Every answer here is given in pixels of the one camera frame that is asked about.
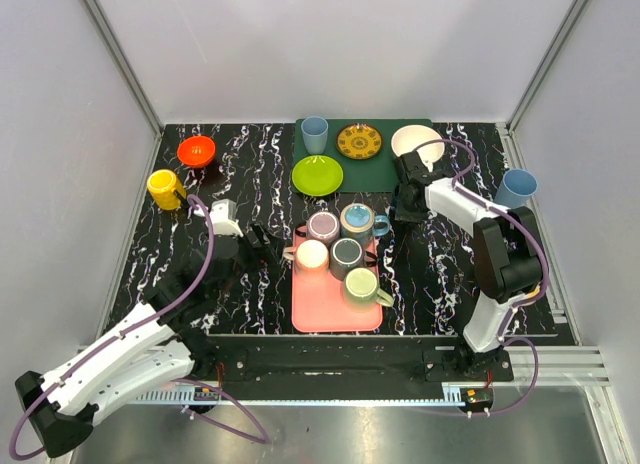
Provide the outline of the light green mug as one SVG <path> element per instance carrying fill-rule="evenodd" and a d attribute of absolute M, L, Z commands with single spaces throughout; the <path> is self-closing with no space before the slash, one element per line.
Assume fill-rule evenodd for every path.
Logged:
<path fill-rule="evenodd" d="M 346 302 L 357 310 L 394 305 L 394 298 L 380 287 L 377 275 L 368 268 L 355 268 L 346 275 L 343 294 Z"/>

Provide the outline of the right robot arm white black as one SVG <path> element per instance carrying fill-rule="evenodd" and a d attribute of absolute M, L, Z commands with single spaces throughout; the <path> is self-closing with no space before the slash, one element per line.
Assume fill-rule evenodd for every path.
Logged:
<path fill-rule="evenodd" d="M 447 218 L 471 237 L 479 296 L 462 336 L 466 348 L 454 355 L 454 368 L 476 380 L 490 367 L 488 352 L 502 345 L 517 308 L 542 297 L 549 266 L 533 212 L 508 209 L 465 188 L 443 171 L 430 171 L 416 151 L 393 162 L 398 184 L 395 219 L 420 223 L 431 212 Z"/>

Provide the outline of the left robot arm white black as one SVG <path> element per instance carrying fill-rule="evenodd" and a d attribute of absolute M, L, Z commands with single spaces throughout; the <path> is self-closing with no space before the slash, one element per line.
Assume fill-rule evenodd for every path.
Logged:
<path fill-rule="evenodd" d="M 60 457 L 124 404 L 169 381 L 221 378 L 224 357 L 192 322 L 212 297 L 244 275 L 279 263 L 282 239 L 253 223 L 242 234 L 212 233 L 179 261 L 113 328 L 61 366 L 15 381 L 41 452 Z"/>

